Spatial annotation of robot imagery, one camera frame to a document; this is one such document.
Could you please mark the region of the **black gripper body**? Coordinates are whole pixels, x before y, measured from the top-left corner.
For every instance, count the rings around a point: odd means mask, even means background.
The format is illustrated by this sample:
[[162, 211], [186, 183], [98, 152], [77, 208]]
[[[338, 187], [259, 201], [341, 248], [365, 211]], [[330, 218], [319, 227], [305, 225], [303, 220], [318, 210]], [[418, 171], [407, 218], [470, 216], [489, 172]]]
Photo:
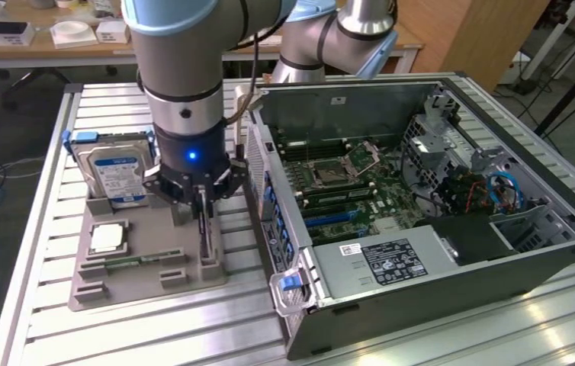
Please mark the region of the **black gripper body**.
[[189, 173], [194, 185], [205, 187], [205, 175], [227, 165], [223, 127], [213, 127], [203, 133], [189, 136], [173, 134], [157, 127], [155, 142], [161, 164], [174, 171]]

